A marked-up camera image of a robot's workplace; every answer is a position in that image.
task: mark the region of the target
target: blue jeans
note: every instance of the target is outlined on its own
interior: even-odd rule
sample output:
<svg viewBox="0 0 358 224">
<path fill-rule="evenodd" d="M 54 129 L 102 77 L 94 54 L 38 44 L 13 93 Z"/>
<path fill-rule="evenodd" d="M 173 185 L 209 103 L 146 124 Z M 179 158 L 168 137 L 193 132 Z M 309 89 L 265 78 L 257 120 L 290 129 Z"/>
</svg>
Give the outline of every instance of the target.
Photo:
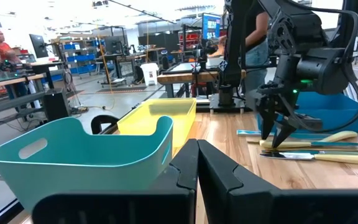
<svg viewBox="0 0 358 224">
<path fill-rule="evenodd" d="M 268 63 L 269 47 L 267 45 L 267 39 L 246 53 L 246 65 L 266 65 Z M 242 93 L 245 94 L 265 84 L 266 74 L 266 68 L 247 70 L 247 75 L 241 83 Z"/>
</svg>

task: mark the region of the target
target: desk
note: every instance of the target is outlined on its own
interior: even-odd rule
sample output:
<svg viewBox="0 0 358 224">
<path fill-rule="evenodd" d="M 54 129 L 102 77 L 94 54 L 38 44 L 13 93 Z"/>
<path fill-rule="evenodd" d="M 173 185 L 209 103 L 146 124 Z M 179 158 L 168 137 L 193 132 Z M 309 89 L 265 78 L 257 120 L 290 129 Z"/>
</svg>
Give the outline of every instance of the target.
<svg viewBox="0 0 358 224">
<path fill-rule="evenodd" d="M 150 62 L 156 62 L 157 65 L 160 65 L 160 54 L 158 53 L 160 50 L 165 50 L 164 47 L 160 47 L 160 48 L 154 48 L 154 49 L 146 49 L 144 52 L 147 53 L 147 52 L 153 52 L 155 53 L 155 57 L 150 57 L 148 55 L 148 63 Z"/>
<path fill-rule="evenodd" d="M 43 78 L 44 75 L 42 74 L 38 74 L 38 75 L 29 75 L 27 77 L 28 80 L 36 80 L 36 79 L 40 79 Z M 15 83 L 20 83 L 20 82 L 25 82 L 25 78 L 13 78 L 10 80 L 4 80 L 4 81 L 0 81 L 0 86 L 4 86 L 4 85 L 12 85 Z"/>
<path fill-rule="evenodd" d="M 27 79 L 28 80 L 37 80 L 35 82 L 35 85 L 34 87 L 40 91 L 40 90 L 43 90 L 43 87 L 42 87 L 42 84 L 40 82 L 38 82 L 41 78 L 43 78 L 44 75 L 42 74 L 38 74 L 38 75 L 29 75 L 27 76 Z M 20 83 L 20 82 L 25 82 L 26 79 L 25 78 L 12 78 L 12 79 L 8 79 L 8 80 L 1 80 L 0 81 L 0 87 L 1 86 L 5 86 L 5 85 L 12 85 L 12 84 L 15 84 L 15 83 Z"/>
<path fill-rule="evenodd" d="M 120 66 L 119 66 L 118 59 L 117 59 L 118 56 L 122 56 L 122 54 L 103 55 L 105 61 L 112 60 L 112 62 L 114 63 L 114 66 L 115 66 L 116 72 L 117 72 L 117 78 L 122 78 L 121 69 L 120 69 Z M 103 58 L 97 58 L 96 59 L 97 62 L 103 62 L 103 63 L 104 63 L 104 60 L 103 60 Z M 102 85 L 103 84 L 110 85 L 109 72 L 108 72 L 106 67 L 104 69 L 106 70 L 106 78 L 107 79 L 106 79 L 106 83 L 102 83 Z"/>
<path fill-rule="evenodd" d="M 35 73 L 38 73 L 38 74 L 46 73 L 49 88 L 53 89 L 55 87 L 53 85 L 53 80 L 52 80 L 52 76 L 50 75 L 49 67 L 54 67 L 54 66 L 61 65 L 61 64 L 62 64 L 61 62 L 46 62 L 46 63 L 34 62 L 34 63 L 31 63 L 30 65 Z"/>
<path fill-rule="evenodd" d="M 198 82 L 214 82 L 218 78 L 218 72 L 201 72 L 198 75 Z M 241 78 L 245 78 L 246 71 L 242 70 Z M 168 98 L 174 97 L 173 85 L 175 83 L 193 83 L 195 77 L 192 73 L 182 73 L 173 75 L 159 75 L 157 77 L 159 84 L 165 85 L 165 91 L 167 92 Z"/>
<path fill-rule="evenodd" d="M 259 145 L 247 143 L 248 138 L 257 137 L 237 136 L 237 129 L 257 130 L 255 114 L 197 113 L 188 139 L 207 140 L 246 169 L 281 189 L 358 189 L 358 165 L 263 158 L 259 156 Z M 173 156 L 179 150 L 173 149 Z M 196 223 L 207 223 L 200 187 L 196 203 Z M 31 224 L 24 214 L 21 214 L 23 221 L 15 224 Z"/>
</svg>

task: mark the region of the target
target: wooden workbench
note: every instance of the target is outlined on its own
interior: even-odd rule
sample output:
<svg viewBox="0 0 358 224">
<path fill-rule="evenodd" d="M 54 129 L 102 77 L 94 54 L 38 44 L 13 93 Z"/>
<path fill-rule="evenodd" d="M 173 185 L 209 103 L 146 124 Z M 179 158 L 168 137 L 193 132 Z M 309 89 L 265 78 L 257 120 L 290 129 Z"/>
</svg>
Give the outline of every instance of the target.
<svg viewBox="0 0 358 224">
<path fill-rule="evenodd" d="M 200 72 L 198 75 L 198 82 L 213 82 L 218 78 L 218 72 Z M 246 76 L 246 71 L 242 70 L 241 78 Z M 159 75 L 157 77 L 159 84 L 168 85 L 173 83 L 193 83 L 195 77 L 192 73 L 174 74 L 174 75 Z"/>
<path fill-rule="evenodd" d="M 262 148 L 247 143 L 247 139 L 258 137 L 237 136 L 238 129 L 257 130 L 255 114 L 198 113 L 188 139 L 207 140 L 246 169 L 281 189 L 358 189 L 358 165 L 260 157 Z M 179 150 L 173 149 L 173 156 Z M 21 214 L 20 221 L 12 224 L 31 224 L 25 213 Z M 200 187 L 197 191 L 196 223 L 208 223 Z"/>
<path fill-rule="evenodd" d="M 27 78 L 29 80 L 36 80 L 36 79 L 40 79 L 43 78 L 44 75 L 42 74 L 38 74 L 38 75 L 29 75 Z M 12 85 L 15 83 L 20 83 L 20 82 L 25 82 L 25 78 L 13 78 L 10 80 L 5 80 L 5 81 L 0 81 L 0 86 L 4 86 L 4 85 Z"/>
</svg>

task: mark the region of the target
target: blue storage bin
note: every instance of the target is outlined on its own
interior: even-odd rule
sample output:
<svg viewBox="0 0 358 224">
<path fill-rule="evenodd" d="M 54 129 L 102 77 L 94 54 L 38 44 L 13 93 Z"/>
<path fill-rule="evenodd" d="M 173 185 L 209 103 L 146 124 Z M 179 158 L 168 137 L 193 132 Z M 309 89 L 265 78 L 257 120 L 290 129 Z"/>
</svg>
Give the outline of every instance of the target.
<svg viewBox="0 0 358 224">
<path fill-rule="evenodd" d="M 88 67 L 89 71 L 92 71 L 92 70 L 96 69 L 96 65 L 87 65 L 87 67 Z"/>
<path fill-rule="evenodd" d="M 88 56 L 87 55 L 77 55 L 77 56 L 75 56 L 75 59 L 80 62 L 80 61 L 87 60 Z"/>
<path fill-rule="evenodd" d="M 71 71 L 71 74 L 77 74 L 78 73 L 77 68 L 71 68 L 70 71 Z"/>
<path fill-rule="evenodd" d="M 172 159 L 172 130 L 168 116 L 150 136 L 90 135 L 59 119 L 0 146 L 0 175 L 28 212 L 63 192 L 144 190 Z"/>
<path fill-rule="evenodd" d="M 73 46 L 71 44 L 65 44 L 64 48 L 65 48 L 65 50 L 70 50 L 73 48 Z"/>
<path fill-rule="evenodd" d="M 75 60 L 74 56 L 67 57 L 67 62 L 74 62 L 74 60 Z"/>
<path fill-rule="evenodd" d="M 331 129 L 348 122 L 356 113 L 358 103 L 349 97 L 338 95 L 320 95 L 314 92 L 301 92 L 298 101 L 299 109 L 297 113 L 307 114 L 323 121 L 323 129 Z M 259 130 L 262 129 L 260 116 L 257 115 Z M 358 120 L 339 131 L 355 131 L 358 133 Z M 298 129 L 296 133 L 310 133 L 304 129 Z"/>
<path fill-rule="evenodd" d="M 92 60 L 92 59 L 94 59 L 94 54 L 89 54 L 89 55 L 86 56 L 86 58 L 88 60 Z"/>
</svg>

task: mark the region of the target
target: teal plastic bin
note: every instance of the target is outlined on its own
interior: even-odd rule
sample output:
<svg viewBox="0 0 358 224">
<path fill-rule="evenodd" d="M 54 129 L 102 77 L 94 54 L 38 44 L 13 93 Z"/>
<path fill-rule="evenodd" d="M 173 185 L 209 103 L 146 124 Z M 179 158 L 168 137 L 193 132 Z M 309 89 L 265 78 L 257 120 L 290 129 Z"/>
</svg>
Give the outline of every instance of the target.
<svg viewBox="0 0 358 224">
<path fill-rule="evenodd" d="M 162 116 L 150 136 L 90 135 L 59 119 L 0 146 L 0 175 L 28 212 L 63 192 L 144 190 L 172 159 L 172 128 Z"/>
</svg>

